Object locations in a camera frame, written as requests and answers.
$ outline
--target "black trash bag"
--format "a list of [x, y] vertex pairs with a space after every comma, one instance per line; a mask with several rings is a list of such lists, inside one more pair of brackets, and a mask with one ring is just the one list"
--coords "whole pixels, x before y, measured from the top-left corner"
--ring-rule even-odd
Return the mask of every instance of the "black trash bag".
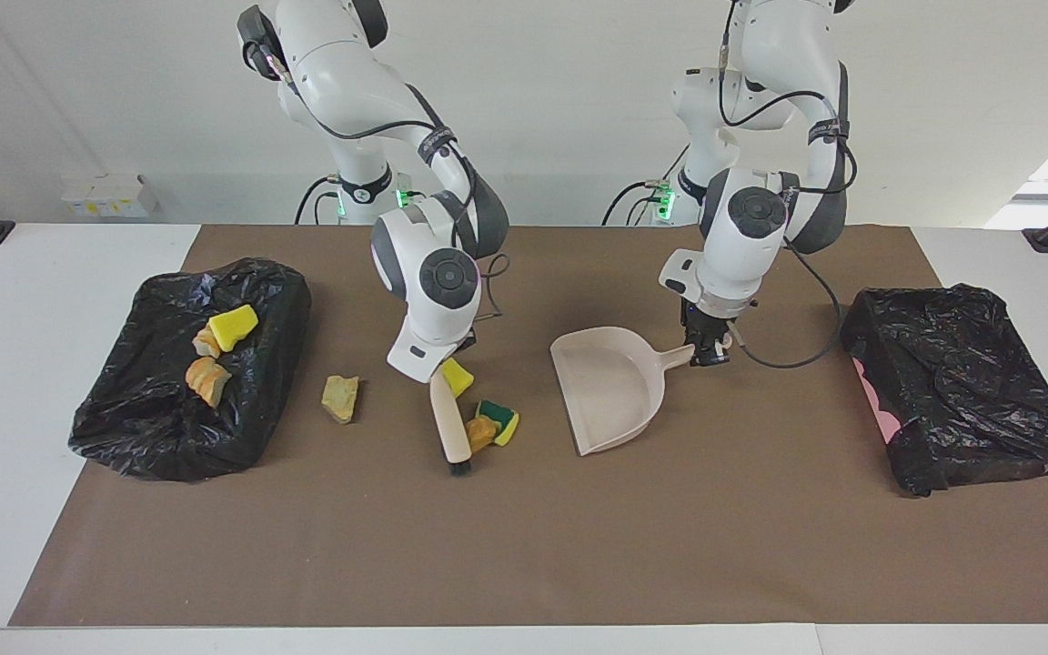
[[[245, 303], [261, 323], [220, 356], [233, 378], [216, 410], [189, 390], [192, 339], [210, 316]], [[257, 464], [278, 427], [302, 354], [309, 289], [266, 259], [149, 279], [87, 399], [69, 446], [124, 476], [198, 481]]]
[[886, 438], [901, 488], [1048, 476], [1048, 385], [1002, 299], [965, 285], [865, 289], [839, 336], [873, 409], [899, 423]]

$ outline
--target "dustpan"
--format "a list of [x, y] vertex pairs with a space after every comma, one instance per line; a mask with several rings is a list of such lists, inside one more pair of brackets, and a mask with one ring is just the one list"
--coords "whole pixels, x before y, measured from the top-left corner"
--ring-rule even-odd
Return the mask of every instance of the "dustpan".
[[694, 347], [657, 352], [624, 327], [594, 327], [552, 343], [552, 364], [578, 455], [608, 451], [645, 431], [665, 397], [665, 371]]

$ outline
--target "yellow and green sponge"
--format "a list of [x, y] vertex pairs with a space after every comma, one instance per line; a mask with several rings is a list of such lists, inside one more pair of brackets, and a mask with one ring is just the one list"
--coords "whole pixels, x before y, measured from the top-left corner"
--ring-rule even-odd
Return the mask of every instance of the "yellow and green sponge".
[[499, 446], [506, 446], [507, 442], [512, 440], [516, 428], [521, 423], [521, 415], [517, 414], [515, 410], [508, 410], [507, 407], [498, 406], [487, 401], [487, 399], [479, 401], [479, 407], [475, 408], [475, 415], [486, 416], [500, 424], [500, 431], [496, 434], [495, 439], [492, 439], [492, 443]]

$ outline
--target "white wall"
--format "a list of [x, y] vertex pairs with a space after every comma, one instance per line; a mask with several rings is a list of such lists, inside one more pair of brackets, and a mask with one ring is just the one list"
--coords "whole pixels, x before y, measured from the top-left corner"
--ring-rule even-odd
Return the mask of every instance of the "white wall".
[[[241, 64], [249, 3], [0, 0], [0, 216], [62, 219], [61, 175], [106, 168], [145, 174], [161, 220], [290, 219], [332, 162]], [[685, 140], [669, 88], [715, 62], [724, 18], [716, 0], [384, 5], [379, 58], [520, 224], [593, 223], [669, 166]], [[852, 221], [984, 224], [1047, 158], [1048, 3], [863, 0], [836, 32], [863, 167]], [[804, 132], [746, 138], [746, 162], [802, 170]]]

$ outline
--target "yellow sponge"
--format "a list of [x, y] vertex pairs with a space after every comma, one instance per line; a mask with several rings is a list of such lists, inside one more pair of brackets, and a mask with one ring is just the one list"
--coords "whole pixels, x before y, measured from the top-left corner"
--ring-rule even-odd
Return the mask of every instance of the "yellow sponge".
[[444, 379], [447, 380], [447, 386], [451, 387], [455, 397], [463, 395], [463, 391], [471, 389], [472, 383], [475, 383], [475, 376], [472, 376], [454, 359], [442, 362], [439, 370], [444, 374]]
[[252, 306], [237, 307], [209, 319], [209, 329], [217, 339], [221, 351], [232, 352], [237, 343], [244, 340], [258, 326], [258, 312]]

